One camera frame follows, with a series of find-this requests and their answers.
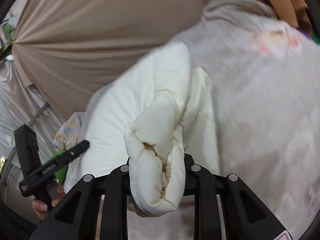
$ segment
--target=fleece blanket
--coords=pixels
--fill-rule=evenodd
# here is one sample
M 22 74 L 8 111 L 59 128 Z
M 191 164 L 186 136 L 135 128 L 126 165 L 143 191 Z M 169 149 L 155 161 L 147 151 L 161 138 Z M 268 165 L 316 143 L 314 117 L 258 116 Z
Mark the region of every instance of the fleece blanket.
M 320 209 L 320 47 L 255 0 L 212 0 L 177 35 L 212 78 L 221 173 L 299 239 Z
M 130 157 L 130 187 L 141 215 L 176 210 L 185 152 L 219 173 L 211 90 L 208 73 L 191 65 L 182 42 L 153 50 L 101 96 L 84 136 L 91 146 L 68 185 L 88 173 L 109 174 Z

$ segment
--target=green fabric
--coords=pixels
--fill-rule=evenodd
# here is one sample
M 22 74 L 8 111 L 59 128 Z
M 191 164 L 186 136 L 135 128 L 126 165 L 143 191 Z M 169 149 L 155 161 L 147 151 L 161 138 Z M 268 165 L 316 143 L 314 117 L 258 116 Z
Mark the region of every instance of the green fabric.
M 58 151 L 55 154 L 53 154 L 50 158 L 50 160 L 52 160 L 53 158 L 63 154 L 65 152 L 65 150 L 62 151 Z M 54 175 L 56 176 L 55 181 L 62 185 L 64 182 L 64 179 L 66 178 L 66 174 L 67 174 L 67 170 L 68 170 L 68 166 L 64 166 L 63 168 L 61 168 L 60 170 L 58 170 L 57 172 L 54 173 Z
M 15 28 L 11 26 L 10 24 L 6 23 L 2 26 L 5 38 L 7 39 L 8 44 L 12 44 Z
M 315 33 L 312 35 L 312 39 L 315 43 L 320 45 L 320 38 Z

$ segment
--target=black handle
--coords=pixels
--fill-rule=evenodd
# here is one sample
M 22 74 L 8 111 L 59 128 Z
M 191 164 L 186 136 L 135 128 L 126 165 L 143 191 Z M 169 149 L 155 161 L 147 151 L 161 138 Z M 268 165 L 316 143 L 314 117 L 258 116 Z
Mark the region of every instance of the black handle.
M 47 192 L 47 189 L 45 187 L 41 187 L 37 189 L 37 191 L 34 193 L 34 196 L 36 197 L 36 199 L 39 199 L 42 202 L 46 203 L 49 211 L 53 209 L 53 206 L 51 203 L 52 199 L 50 198 L 50 195 Z

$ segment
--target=gray fleece blanket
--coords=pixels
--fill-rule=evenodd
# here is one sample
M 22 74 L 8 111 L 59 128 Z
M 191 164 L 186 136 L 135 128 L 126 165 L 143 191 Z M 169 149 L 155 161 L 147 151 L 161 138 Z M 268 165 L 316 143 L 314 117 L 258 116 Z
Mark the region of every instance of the gray fleece blanket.
M 320 209 L 320 47 L 255 0 L 212 0 L 173 38 L 212 78 L 222 175 L 236 173 L 292 234 Z

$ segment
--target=gold object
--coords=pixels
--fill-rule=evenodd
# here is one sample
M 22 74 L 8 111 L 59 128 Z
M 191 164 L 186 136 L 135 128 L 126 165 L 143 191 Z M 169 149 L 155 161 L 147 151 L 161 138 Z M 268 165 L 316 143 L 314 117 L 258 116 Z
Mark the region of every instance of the gold object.
M 2 156 L 1 159 L 0 159 L 0 175 L 2 173 L 2 170 L 4 168 L 4 165 L 5 165 L 6 161 L 7 161 L 7 159 L 4 156 Z

